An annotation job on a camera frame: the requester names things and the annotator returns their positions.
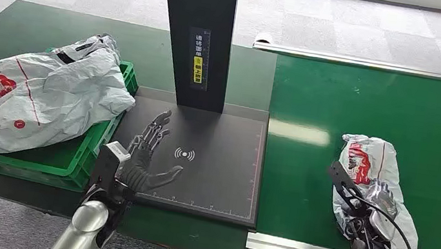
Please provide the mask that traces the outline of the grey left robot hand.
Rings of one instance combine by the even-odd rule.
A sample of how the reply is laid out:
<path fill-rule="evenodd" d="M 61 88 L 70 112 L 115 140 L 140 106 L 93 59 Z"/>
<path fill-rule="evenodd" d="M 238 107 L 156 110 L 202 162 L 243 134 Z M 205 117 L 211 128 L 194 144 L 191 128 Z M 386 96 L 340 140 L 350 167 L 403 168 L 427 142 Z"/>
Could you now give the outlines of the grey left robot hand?
<path fill-rule="evenodd" d="M 170 122 L 171 110 L 159 114 L 146 128 L 136 135 L 127 148 L 130 159 L 118 167 L 115 180 L 131 191 L 147 192 L 177 180 L 184 168 L 180 165 L 153 174 L 149 171 L 152 156 L 160 142 L 170 133 L 166 125 Z"/>

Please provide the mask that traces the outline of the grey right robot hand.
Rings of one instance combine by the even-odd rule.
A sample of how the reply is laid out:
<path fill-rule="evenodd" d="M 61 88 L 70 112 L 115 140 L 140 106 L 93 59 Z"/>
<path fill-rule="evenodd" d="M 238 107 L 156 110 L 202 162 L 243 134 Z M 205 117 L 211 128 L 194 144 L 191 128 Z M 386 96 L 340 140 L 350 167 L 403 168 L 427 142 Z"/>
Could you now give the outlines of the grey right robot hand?
<path fill-rule="evenodd" d="M 364 199 L 387 214 L 386 217 L 374 208 L 371 209 L 368 218 L 374 232 L 384 241 L 393 240 L 396 229 L 391 221 L 395 220 L 398 210 L 393 193 L 389 190 L 387 183 L 379 179 L 373 179 L 366 193 L 364 193 Z"/>

